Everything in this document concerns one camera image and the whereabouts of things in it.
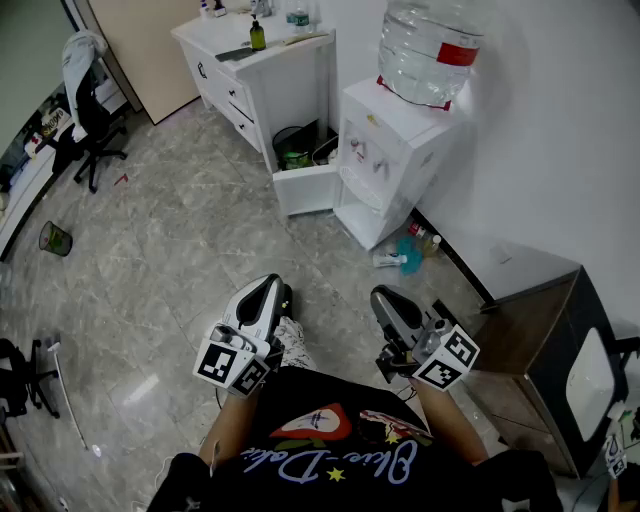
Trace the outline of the person's patterned trousers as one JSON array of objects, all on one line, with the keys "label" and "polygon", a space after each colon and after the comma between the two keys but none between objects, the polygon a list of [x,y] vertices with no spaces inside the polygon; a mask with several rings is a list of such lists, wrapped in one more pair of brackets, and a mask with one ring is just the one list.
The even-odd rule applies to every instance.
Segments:
[{"label": "person's patterned trousers", "polygon": [[274,335],[284,348],[281,367],[318,370],[316,363],[307,351],[304,330],[300,323],[289,317],[282,316]]}]

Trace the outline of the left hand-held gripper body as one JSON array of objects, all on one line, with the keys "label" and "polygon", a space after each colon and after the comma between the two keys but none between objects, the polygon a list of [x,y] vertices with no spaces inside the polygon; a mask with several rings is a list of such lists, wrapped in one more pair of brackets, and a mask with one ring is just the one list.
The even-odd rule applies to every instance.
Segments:
[{"label": "left hand-held gripper body", "polygon": [[240,327],[217,323],[201,342],[193,375],[230,395],[249,397],[282,361],[284,345],[268,334],[253,336]]}]

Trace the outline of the dark wooden cabinet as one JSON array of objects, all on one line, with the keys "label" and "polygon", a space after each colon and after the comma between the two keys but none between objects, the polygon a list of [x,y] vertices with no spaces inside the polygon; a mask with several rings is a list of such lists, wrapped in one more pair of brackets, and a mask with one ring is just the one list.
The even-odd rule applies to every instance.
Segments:
[{"label": "dark wooden cabinet", "polygon": [[499,300],[474,339],[469,395],[514,449],[582,478],[600,455],[611,407],[628,396],[622,357],[583,268]]}]

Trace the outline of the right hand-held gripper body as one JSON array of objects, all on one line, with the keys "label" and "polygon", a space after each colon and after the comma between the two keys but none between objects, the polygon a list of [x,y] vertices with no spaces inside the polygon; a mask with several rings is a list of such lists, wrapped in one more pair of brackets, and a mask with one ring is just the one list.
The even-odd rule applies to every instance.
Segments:
[{"label": "right hand-held gripper body", "polygon": [[459,325],[431,319],[418,329],[385,327],[387,344],[376,365],[390,383],[398,375],[447,391],[472,369],[480,348]]}]

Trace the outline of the white jacket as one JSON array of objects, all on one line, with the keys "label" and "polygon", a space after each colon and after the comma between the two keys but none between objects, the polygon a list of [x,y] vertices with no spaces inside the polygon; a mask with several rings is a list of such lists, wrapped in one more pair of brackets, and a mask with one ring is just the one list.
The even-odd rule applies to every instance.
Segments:
[{"label": "white jacket", "polygon": [[72,35],[62,51],[62,74],[75,127],[84,130],[78,113],[77,91],[94,61],[100,59],[108,49],[106,40],[89,30],[80,30]]}]

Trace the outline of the beige door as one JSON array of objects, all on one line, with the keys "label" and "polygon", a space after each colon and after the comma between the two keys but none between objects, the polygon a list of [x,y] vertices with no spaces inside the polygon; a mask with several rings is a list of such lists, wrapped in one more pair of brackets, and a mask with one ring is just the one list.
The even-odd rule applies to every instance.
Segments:
[{"label": "beige door", "polygon": [[155,124],[199,96],[171,30],[196,18],[197,0],[89,0],[115,59]]}]

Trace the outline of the black mesh bin with litter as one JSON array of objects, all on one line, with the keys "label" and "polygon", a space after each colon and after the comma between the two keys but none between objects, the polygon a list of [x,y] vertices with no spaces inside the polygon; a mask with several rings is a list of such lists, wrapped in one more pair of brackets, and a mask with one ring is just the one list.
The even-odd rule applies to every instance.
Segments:
[{"label": "black mesh bin with litter", "polygon": [[44,224],[39,236],[40,250],[66,257],[71,252],[72,247],[73,238],[69,233],[51,221],[47,221]]}]

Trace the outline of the white rod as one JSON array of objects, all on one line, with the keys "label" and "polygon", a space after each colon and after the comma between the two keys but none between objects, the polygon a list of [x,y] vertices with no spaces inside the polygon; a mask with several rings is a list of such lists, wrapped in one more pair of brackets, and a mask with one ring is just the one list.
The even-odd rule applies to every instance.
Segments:
[{"label": "white rod", "polygon": [[65,401],[69,416],[71,418],[72,424],[73,424],[74,429],[75,429],[75,431],[76,431],[76,433],[77,433],[77,435],[78,435],[78,437],[80,439],[80,442],[81,442],[83,450],[84,451],[88,451],[89,447],[88,447],[86,439],[85,439],[85,437],[84,437],[84,435],[82,433],[82,430],[80,429],[80,426],[78,424],[78,421],[77,421],[73,406],[72,406],[72,404],[70,402],[68,391],[67,391],[67,386],[66,386],[66,381],[65,381],[64,374],[63,374],[63,371],[62,371],[62,366],[61,366],[61,362],[60,362],[60,358],[59,358],[59,354],[58,354],[59,349],[61,347],[61,342],[58,339],[48,339],[46,341],[46,345],[47,345],[47,351],[50,352],[52,354],[52,356],[53,356],[53,360],[54,360],[54,363],[55,363],[56,371],[58,373],[58,380],[59,380],[59,383],[60,383],[60,386],[61,386],[61,390],[62,390],[62,395],[63,395],[64,401]]}]

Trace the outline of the black swivel chair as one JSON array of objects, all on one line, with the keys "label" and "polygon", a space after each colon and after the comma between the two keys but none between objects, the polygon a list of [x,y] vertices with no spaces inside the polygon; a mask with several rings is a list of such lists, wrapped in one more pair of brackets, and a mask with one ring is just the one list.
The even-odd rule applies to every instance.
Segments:
[{"label": "black swivel chair", "polygon": [[21,350],[9,339],[0,338],[0,361],[8,360],[10,368],[0,368],[0,425],[4,425],[10,417],[27,414],[26,403],[30,400],[36,409],[45,407],[55,419],[60,418],[58,411],[51,408],[40,386],[46,378],[60,378],[58,370],[39,373],[37,370],[38,349],[42,346],[39,339],[32,341],[30,359],[26,360]]}]

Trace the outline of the black mesh waste bin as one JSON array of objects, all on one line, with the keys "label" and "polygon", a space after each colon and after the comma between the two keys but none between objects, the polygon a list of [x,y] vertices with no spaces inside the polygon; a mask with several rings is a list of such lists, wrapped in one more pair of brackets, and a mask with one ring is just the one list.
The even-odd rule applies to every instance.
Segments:
[{"label": "black mesh waste bin", "polygon": [[306,126],[290,126],[280,130],[272,140],[278,168],[286,171],[310,167],[316,142],[316,121]]}]

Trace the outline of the large clear water jug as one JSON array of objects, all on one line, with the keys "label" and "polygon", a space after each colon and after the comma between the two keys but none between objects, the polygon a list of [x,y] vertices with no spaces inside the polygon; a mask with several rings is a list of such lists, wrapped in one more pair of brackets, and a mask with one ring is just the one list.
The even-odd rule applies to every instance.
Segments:
[{"label": "large clear water jug", "polygon": [[488,0],[388,0],[382,83],[412,104],[448,109],[470,75],[487,18]]}]

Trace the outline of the white sink cabinet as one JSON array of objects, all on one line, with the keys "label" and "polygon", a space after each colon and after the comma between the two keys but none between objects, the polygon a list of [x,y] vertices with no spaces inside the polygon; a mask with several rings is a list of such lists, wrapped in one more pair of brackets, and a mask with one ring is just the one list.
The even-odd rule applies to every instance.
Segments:
[{"label": "white sink cabinet", "polygon": [[297,33],[282,16],[258,19],[267,48],[239,61],[218,56],[245,48],[253,17],[228,13],[195,18],[171,30],[196,87],[262,153],[267,169],[278,170],[273,138],[282,129],[317,121],[326,130],[330,114],[330,58],[336,30],[321,24]]}]

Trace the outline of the person's black printed t-shirt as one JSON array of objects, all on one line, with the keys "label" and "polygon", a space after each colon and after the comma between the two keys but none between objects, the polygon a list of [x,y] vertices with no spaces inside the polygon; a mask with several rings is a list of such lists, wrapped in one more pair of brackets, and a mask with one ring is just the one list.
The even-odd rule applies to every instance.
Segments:
[{"label": "person's black printed t-shirt", "polygon": [[148,512],[563,512],[535,451],[472,465],[397,395],[285,367],[262,387],[248,447],[210,468],[176,455]]}]

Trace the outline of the person's left forearm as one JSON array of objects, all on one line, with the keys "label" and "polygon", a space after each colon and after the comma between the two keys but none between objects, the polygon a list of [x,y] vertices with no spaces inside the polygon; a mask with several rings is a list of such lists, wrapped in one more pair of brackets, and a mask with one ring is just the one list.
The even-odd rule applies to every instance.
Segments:
[{"label": "person's left forearm", "polygon": [[224,404],[199,450],[210,467],[218,467],[237,457],[248,447],[262,387],[247,398],[227,395]]}]

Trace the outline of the black office chair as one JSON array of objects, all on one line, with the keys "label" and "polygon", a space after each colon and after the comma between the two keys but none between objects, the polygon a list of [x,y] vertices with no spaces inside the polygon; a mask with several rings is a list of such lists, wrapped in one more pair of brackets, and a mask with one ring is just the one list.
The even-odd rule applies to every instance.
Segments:
[{"label": "black office chair", "polygon": [[97,192],[95,174],[98,162],[107,157],[127,159],[125,152],[107,148],[117,135],[126,135],[127,130],[124,125],[112,127],[117,117],[98,101],[96,88],[96,75],[92,68],[89,68],[76,91],[80,125],[87,133],[77,145],[87,152],[88,156],[74,175],[74,181],[80,184],[83,173],[88,171],[88,189],[92,194]]}]

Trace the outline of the white water dispenser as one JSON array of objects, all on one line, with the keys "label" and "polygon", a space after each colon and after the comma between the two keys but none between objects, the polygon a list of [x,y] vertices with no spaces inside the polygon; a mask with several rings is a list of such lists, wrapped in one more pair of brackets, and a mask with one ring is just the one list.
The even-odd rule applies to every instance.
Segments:
[{"label": "white water dispenser", "polygon": [[460,134],[452,113],[366,79],[341,93],[334,212],[371,250],[409,217]]}]

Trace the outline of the white curved counter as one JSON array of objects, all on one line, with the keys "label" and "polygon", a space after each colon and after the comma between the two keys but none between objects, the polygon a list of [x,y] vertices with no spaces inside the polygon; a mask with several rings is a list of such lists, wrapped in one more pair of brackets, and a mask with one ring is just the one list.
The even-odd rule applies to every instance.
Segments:
[{"label": "white curved counter", "polygon": [[0,154],[0,262],[54,180],[55,145],[72,126],[66,91],[59,85],[29,116]]}]

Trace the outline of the person's right forearm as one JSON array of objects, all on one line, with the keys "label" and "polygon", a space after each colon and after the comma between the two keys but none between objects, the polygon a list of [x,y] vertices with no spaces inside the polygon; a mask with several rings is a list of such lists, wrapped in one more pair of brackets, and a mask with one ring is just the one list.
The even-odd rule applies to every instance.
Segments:
[{"label": "person's right forearm", "polygon": [[448,391],[439,391],[413,378],[409,382],[436,440],[472,465],[489,459],[482,439]]}]

